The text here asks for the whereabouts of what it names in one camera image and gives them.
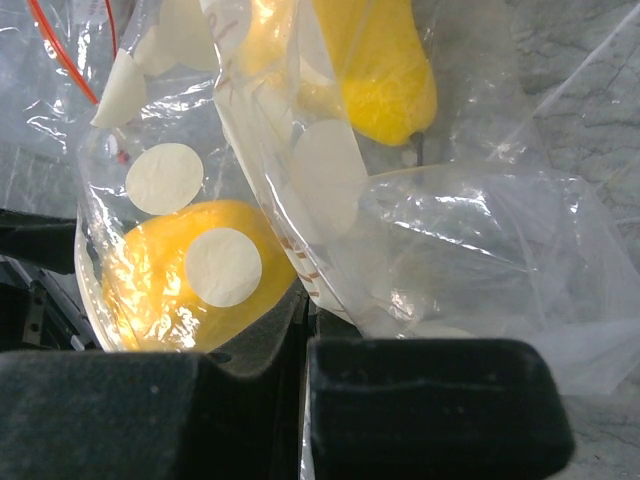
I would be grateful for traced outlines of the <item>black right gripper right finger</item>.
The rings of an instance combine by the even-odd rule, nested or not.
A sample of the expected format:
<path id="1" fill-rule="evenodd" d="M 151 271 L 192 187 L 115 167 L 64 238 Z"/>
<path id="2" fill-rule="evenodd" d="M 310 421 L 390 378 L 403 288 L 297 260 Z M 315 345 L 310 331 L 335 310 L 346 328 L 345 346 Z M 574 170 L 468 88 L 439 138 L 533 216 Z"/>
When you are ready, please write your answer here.
<path id="1" fill-rule="evenodd" d="M 309 479 L 546 479 L 575 441 L 552 374 L 506 339 L 366 339 L 309 317 Z"/>

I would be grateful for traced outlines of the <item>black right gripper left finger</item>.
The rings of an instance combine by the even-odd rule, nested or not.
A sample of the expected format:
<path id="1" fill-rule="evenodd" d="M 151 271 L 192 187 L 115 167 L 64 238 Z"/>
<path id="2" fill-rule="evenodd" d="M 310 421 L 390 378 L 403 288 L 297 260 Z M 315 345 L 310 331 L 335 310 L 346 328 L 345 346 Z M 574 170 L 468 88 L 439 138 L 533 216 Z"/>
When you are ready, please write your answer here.
<path id="1" fill-rule="evenodd" d="M 208 354 L 1 357 L 5 479 L 295 479 L 308 298 Z"/>

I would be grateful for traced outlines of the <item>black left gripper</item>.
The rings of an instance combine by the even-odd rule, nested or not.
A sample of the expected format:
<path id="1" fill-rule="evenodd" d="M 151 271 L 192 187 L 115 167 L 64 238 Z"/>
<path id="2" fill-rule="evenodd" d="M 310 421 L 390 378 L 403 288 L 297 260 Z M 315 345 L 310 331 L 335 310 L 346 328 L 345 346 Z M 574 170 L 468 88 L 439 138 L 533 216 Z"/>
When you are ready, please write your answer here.
<path id="1" fill-rule="evenodd" d="M 1 211 L 1 350 L 94 350 L 75 298 L 72 219 Z"/>

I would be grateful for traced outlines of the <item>fake yellow bell pepper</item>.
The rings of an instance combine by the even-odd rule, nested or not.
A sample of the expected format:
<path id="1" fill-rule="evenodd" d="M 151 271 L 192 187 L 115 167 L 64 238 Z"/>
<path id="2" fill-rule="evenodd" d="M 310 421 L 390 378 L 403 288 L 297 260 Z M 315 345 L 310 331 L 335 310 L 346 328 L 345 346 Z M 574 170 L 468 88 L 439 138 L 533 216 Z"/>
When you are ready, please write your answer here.
<path id="1" fill-rule="evenodd" d="M 268 313 L 296 278 L 262 211 L 191 205 L 129 231 L 103 261 L 126 350 L 210 352 Z"/>

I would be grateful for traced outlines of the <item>clear white-slider zip bag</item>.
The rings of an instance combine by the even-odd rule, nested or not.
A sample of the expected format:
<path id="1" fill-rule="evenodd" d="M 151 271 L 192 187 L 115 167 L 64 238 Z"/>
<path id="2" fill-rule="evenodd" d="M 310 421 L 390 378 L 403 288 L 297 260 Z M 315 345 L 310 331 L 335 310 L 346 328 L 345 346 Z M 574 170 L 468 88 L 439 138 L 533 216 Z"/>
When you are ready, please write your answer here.
<path id="1" fill-rule="evenodd" d="M 522 340 L 568 395 L 606 394 L 638 366 L 638 272 L 594 189 L 548 164 L 506 4 L 411 2 L 437 113 L 397 147 L 351 125 L 310 1 L 293 1 L 284 55 L 255 74 L 251 1 L 136 3 L 77 124 L 76 265 L 104 349 L 132 351 L 103 295 L 116 244 L 239 200 L 294 268 L 287 292 L 366 336 Z"/>

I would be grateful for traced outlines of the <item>clear red-zip bag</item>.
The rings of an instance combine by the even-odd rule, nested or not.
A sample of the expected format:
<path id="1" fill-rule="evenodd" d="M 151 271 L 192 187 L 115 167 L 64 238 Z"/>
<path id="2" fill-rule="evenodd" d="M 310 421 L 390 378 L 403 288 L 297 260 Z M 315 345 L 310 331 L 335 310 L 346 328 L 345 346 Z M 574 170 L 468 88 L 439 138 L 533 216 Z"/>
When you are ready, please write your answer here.
<path id="1" fill-rule="evenodd" d="M 60 157 L 99 101 L 133 1 L 1 3 L 1 140 Z"/>

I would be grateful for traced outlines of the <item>fake yellow pear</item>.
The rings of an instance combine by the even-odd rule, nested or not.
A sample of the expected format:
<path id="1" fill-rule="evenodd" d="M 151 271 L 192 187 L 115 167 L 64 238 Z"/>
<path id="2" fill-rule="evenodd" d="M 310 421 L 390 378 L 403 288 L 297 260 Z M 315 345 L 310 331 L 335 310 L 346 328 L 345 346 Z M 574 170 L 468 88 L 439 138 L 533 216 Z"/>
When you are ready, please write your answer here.
<path id="1" fill-rule="evenodd" d="M 416 29 L 411 1 L 310 1 L 351 125 L 397 147 L 433 123 L 434 74 Z M 250 74 L 282 55 L 293 1 L 251 1 L 241 45 Z"/>

